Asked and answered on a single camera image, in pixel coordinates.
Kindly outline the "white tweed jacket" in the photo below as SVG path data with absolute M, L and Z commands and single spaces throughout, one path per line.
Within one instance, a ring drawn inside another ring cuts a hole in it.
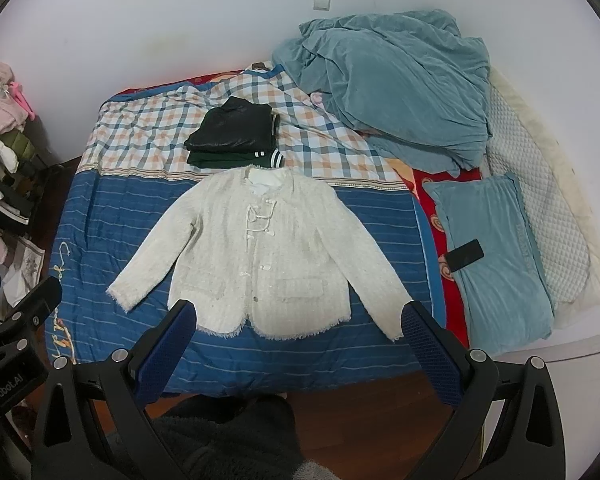
M 201 180 L 160 217 L 109 285 L 132 311 L 164 279 L 203 332 L 299 339 L 350 320 L 350 296 L 389 340 L 412 298 L 370 232 L 328 184 L 289 169 L 237 168 Z

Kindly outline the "pile of clothes on rack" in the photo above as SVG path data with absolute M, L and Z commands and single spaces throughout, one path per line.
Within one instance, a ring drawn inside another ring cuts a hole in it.
M 62 168 L 44 162 L 30 138 L 37 124 L 12 68 L 0 61 L 0 303 L 6 308 L 40 281 L 59 216 L 52 187 Z

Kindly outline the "red patterned mattress sheet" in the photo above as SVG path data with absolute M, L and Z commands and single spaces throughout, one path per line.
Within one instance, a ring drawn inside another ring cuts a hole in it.
M 479 180 L 481 178 L 480 171 L 478 169 L 462 170 L 458 177 L 452 177 L 447 172 L 442 172 L 442 174 L 427 174 L 420 170 L 414 170 L 410 166 L 407 166 L 405 162 L 401 162 L 396 158 L 388 158 L 387 162 L 415 195 L 419 205 L 422 206 L 424 214 L 426 214 L 427 223 L 434 244 L 436 245 L 438 255 L 438 270 L 440 273 L 445 303 L 446 329 L 449 330 L 465 348 L 468 348 L 469 338 L 463 300 L 460 296 L 460 289 L 453 278 L 453 274 L 450 271 L 444 256 L 448 252 L 445 232 L 437 216 L 436 204 L 422 186 L 428 182 L 467 182 Z

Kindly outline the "teal velvet pillow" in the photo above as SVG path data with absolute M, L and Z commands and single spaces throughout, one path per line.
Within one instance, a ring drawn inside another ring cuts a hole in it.
M 513 174 L 467 182 L 428 182 L 448 252 L 475 238 L 484 257 L 452 273 L 471 347 L 491 356 L 553 331 L 554 309 L 534 235 Z

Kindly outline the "dark fuzzy garment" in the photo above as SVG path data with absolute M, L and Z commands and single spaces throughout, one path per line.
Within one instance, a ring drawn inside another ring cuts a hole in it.
M 276 393 L 191 396 L 152 421 L 189 479 L 333 479 L 303 455 L 291 405 Z

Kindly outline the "black smartphone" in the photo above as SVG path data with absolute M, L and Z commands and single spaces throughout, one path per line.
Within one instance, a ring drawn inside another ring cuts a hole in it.
M 483 257 L 483 249 L 476 238 L 460 247 L 450 250 L 444 255 L 446 264 L 452 273 L 470 266 Z

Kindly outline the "cream quilted mattress pad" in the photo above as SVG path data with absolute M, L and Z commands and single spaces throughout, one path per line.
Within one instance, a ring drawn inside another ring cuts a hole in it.
M 496 68 L 489 75 L 488 126 L 482 170 L 518 179 L 555 325 L 576 324 L 600 304 L 600 230 L 590 203 L 556 138 Z

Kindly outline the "folded green striped garment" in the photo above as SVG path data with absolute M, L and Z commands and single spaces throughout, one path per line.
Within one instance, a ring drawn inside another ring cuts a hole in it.
M 280 168 L 285 165 L 284 156 L 278 148 L 251 153 L 191 151 L 187 156 L 187 162 L 190 166 L 202 169 L 233 169 L 245 166 Z

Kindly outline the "folded black leather jacket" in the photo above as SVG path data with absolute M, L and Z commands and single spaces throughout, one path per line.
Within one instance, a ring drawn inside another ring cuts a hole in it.
M 268 104 L 231 96 L 212 108 L 185 141 L 196 153 L 266 152 L 276 147 L 279 117 Z

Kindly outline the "teal velvet blanket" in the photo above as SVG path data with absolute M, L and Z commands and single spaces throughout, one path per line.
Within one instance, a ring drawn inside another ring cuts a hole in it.
M 442 10 L 353 14 L 300 25 L 272 53 L 294 84 L 414 169 L 479 167 L 489 139 L 489 52 Z

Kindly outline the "white wall switch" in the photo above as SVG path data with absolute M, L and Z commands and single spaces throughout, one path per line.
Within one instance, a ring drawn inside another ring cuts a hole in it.
M 328 12 L 332 0 L 313 0 L 312 8 L 315 11 Z

